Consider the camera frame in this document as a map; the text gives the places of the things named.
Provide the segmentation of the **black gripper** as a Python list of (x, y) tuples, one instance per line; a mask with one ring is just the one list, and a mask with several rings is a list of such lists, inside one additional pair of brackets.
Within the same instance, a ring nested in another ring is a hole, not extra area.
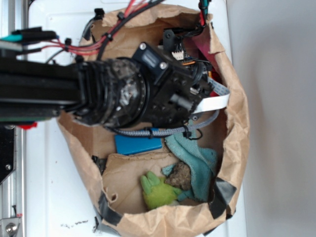
[(146, 82), (146, 100), (137, 122), (156, 128), (182, 126), (213, 91), (207, 79), (212, 65), (188, 59), (183, 37), (176, 33), (175, 28), (164, 29), (162, 48), (144, 42), (132, 56)]

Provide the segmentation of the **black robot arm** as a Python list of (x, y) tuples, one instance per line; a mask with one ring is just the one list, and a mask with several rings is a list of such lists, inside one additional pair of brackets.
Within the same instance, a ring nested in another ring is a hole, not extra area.
[(26, 125), (69, 113), (86, 126), (182, 126), (210, 96), (213, 85), (201, 63), (184, 66), (170, 53), (141, 43), (132, 57), (60, 66), (16, 58), (25, 44), (53, 40), (40, 27), (0, 41), (0, 121)]

